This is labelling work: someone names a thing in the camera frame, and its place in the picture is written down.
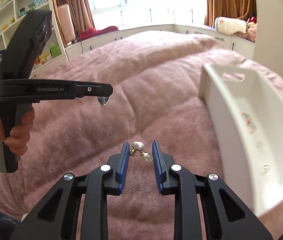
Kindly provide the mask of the person's left hand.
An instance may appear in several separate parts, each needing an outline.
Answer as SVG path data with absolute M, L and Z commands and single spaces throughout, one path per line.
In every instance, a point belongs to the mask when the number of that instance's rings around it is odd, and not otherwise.
M 8 146 L 11 152 L 17 156 L 25 154 L 28 150 L 27 142 L 30 140 L 30 131 L 35 119 L 35 110 L 30 108 L 24 113 L 22 122 L 11 129 L 9 135 L 5 135 L 0 117 L 0 142 Z

